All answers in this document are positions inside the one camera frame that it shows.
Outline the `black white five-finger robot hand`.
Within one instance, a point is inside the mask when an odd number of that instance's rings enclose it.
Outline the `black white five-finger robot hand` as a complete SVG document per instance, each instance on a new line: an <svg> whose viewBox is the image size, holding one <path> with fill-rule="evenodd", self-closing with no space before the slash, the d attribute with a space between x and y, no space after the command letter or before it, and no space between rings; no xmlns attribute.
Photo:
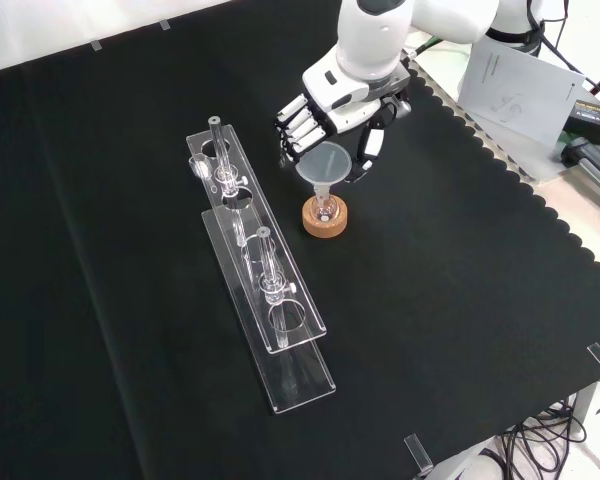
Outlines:
<svg viewBox="0 0 600 480"><path fill-rule="evenodd" d="M360 80L338 64L336 50L302 75L304 90L275 117L280 163L298 163L306 153L338 135L359 129L356 155L348 183L364 177L380 156L384 131L411 111L407 87L411 76L400 61L380 80Z"/></svg>

